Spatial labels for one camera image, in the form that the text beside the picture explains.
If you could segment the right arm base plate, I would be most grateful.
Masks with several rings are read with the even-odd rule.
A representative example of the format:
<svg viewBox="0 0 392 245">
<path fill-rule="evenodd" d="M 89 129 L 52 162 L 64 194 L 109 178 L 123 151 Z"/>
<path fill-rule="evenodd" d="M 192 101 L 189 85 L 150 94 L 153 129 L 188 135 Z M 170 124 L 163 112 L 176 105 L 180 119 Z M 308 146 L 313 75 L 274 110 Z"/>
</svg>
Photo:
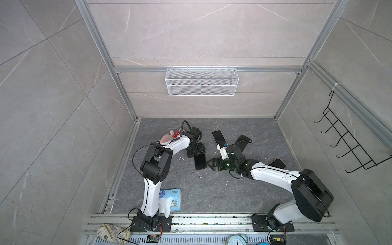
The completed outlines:
<svg viewBox="0 0 392 245">
<path fill-rule="evenodd" d="M 279 232 L 294 232 L 292 222 L 282 224 L 275 218 L 268 215 L 252 214 L 250 216 L 251 223 L 255 232 L 279 231 Z"/>
</svg>

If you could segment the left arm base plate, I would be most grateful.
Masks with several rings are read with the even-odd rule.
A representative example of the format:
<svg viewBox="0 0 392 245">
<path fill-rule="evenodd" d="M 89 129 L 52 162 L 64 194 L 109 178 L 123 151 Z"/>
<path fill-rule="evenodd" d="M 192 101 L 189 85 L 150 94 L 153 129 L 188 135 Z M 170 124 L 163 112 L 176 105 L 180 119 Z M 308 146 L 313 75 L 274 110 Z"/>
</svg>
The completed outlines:
<svg viewBox="0 0 392 245">
<path fill-rule="evenodd" d="M 172 220 L 173 217 L 170 215 L 166 218 L 163 215 L 159 215 L 157 217 L 157 224 L 151 228 L 149 225 L 146 225 L 138 216 L 134 216 L 132 218 L 130 231 L 131 232 L 170 232 L 172 228 Z"/>
</svg>

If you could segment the phone near right arm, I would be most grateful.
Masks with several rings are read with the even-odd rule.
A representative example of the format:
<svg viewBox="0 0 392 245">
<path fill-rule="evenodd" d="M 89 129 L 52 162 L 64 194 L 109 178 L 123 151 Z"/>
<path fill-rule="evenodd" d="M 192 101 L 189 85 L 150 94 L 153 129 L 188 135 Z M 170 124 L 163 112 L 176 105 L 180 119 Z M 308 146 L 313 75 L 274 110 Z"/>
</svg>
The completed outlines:
<svg viewBox="0 0 392 245">
<path fill-rule="evenodd" d="M 279 158 L 273 160 L 271 163 L 268 164 L 270 167 L 275 167 L 279 169 L 286 169 L 287 165 Z"/>
</svg>

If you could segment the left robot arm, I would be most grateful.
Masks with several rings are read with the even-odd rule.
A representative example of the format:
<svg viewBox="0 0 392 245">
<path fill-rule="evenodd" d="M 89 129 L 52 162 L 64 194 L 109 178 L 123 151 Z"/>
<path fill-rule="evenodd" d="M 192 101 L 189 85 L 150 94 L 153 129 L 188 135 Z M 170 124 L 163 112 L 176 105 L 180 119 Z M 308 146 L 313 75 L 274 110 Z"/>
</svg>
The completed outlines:
<svg viewBox="0 0 392 245">
<path fill-rule="evenodd" d="M 158 226 L 159 193 L 162 182 L 169 173 L 173 156 L 186 150 L 187 156 L 194 158 L 197 170 L 207 167 L 205 147 L 201 139 L 202 132 L 199 128 L 190 127 L 189 131 L 185 131 L 181 127 L 178 132 L 171 130 L 161 140 L 147 146 L 140 167 L 145 183 L 144 202 L 134 219 L 146 231 L 154 231 Z"/>
</svg>

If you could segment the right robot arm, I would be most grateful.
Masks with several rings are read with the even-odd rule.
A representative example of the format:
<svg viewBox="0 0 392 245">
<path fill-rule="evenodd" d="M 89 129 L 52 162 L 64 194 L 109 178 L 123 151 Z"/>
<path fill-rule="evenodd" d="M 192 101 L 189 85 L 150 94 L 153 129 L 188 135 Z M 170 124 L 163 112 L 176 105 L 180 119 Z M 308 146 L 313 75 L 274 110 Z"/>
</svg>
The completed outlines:
<svg viewBox="0 0 392 245">
<path fill-rule="evenodd" d="M 234 171 L 239 174 L 239 178 L 263 181 L 293 194 L 293 200 L 277 204 L 268 212 L 265 221 L 270 230 L 280 229 L 285 224 L 304 217 L 320 222 L 329 214 L 328 208 L 334 196 L 312 170 L 286 170 L 286 165 L 280 159 L 270 164 L 247 159 L 242 149 L 234 145 L 220 151 L 222 157 L 206 162 L 212 170 Z"/>
</svg>

